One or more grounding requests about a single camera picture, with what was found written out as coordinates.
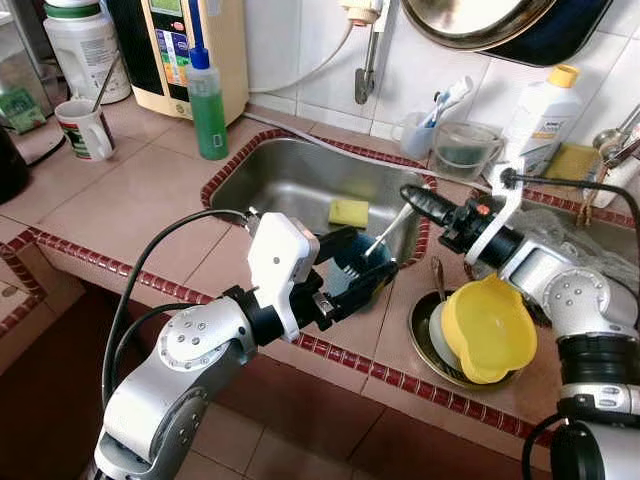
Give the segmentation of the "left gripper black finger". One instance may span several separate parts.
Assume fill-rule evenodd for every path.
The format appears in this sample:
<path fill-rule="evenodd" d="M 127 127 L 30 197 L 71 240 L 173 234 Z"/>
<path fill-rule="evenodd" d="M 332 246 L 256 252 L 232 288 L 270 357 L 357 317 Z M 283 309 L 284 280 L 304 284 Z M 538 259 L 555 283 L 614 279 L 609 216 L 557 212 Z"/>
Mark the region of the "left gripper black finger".
<path fill-rule="evenodd" d="M 360 234 L 361 230 L 356 227 L 342 227 L 321 234 L 321 236 L 317 238 L 317 242 L 319 242 L 317 261 L 325 262 L 333 259 L 338 253 L 346 252 L 349 248 L 355 246 L 355 242 Z"/>
<path fill-rule="evenodd" d="M 381 288 L 393 282 L 398 271 L 398 262 L 387 261 L 362 273 L 351 273 L 332 260 L 332 279 L 328 283 L 340 297 L 340 306 L 343 307 L 340 321 L 375 303 Z"/>

